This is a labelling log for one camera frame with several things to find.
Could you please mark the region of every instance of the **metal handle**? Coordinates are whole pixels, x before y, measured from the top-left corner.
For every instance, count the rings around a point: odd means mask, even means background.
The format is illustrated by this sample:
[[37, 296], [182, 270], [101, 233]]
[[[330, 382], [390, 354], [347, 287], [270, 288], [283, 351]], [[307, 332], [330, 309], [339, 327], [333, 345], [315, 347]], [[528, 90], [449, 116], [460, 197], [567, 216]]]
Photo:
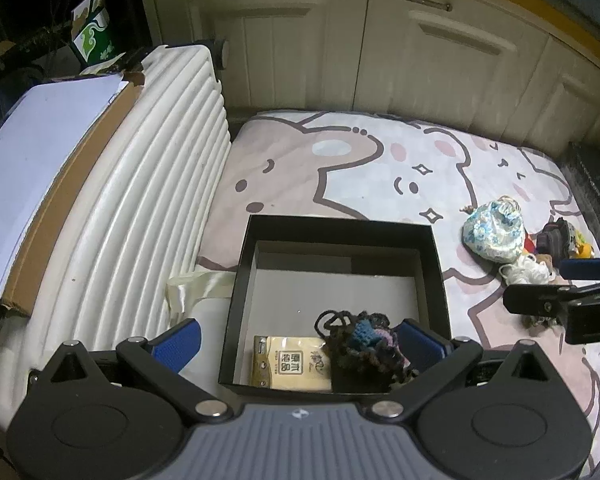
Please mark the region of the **metal handle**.
[[433, 7], [435, 9], [446, 10], [446, 12], [451, 12], [453, 7], [451, 4], [442, 4], [440, 2], [434, 2], [433, 0], [406, 0], [408, 2], [413, 2], [414, 4], [426, 5], [427, 7]]

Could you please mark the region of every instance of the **cabinet door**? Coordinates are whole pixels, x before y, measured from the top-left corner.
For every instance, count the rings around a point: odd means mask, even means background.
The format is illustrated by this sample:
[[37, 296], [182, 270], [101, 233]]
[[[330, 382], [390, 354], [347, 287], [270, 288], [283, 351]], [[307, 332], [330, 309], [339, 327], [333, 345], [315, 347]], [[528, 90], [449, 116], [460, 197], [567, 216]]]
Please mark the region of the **cabinet door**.
[[600, 69], [551, 38], [506, 137], [553, 156], [570, 140], [600, 145]]
[[354, 108], [500, 138], [546, 40], [478, 0], [369, 0]]
[[160, 30], [176, 40], [184, 31], [193, 40], [229, 41], [220, 73], [228, 108], [351, 109], [366, 0], [155, 3]]

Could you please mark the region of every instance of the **sheet of paper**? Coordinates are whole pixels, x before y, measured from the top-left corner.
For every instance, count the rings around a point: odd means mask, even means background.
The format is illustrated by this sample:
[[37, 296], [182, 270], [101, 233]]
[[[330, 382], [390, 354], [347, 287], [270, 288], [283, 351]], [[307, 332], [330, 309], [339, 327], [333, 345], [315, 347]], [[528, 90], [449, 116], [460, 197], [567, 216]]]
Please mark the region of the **sheet of paper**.
[[125, 85], [110, 75], [35, 86], [0, 128], [0, 295], [56, 175]]

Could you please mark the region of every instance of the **white logo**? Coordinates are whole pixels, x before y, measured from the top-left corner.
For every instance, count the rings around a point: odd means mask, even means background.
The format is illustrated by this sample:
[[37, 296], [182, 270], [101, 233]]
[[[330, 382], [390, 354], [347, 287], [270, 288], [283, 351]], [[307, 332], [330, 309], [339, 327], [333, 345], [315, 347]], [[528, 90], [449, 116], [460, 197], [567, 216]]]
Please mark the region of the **white logo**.
[[296, 408], [291, 412], [291, 415], [298, 420], [302, 420], [303, 418], [307, 418], [309, 416], [309, 412], [304, 408]]

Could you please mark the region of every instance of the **metal bolt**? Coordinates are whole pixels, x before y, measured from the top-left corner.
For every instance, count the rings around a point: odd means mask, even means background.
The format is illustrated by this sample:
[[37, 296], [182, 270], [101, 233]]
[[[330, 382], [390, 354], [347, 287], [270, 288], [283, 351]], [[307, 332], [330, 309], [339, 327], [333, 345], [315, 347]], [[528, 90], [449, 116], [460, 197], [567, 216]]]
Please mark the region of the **metal bolt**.
[[202, 400], [196, 404], [196, 411], [204, 416], [220, 416], [226, 412], [228, 406], [222, 400]]
[[394, 400], [379, 400], [371, 407], [371, 411], [383, 418], [394, 418], [394, 416], [400, 415], [404, 408]]

